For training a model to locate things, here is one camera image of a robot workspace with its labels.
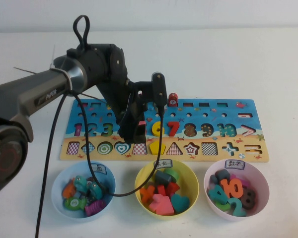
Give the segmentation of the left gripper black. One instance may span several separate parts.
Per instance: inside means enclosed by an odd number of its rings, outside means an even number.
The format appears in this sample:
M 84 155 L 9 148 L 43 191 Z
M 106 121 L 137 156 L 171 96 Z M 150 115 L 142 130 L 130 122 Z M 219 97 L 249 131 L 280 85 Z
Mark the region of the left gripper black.
M 132 82 L 128 77 L 97 77 L 97 88 L 107 104 L 112 108 L 119 124 L 119 136 L 127 143 L 145 143 L 146 124 L 136 124 L 144 120 L 144 102 L 139 91 L 144 91 L 146 82 Z

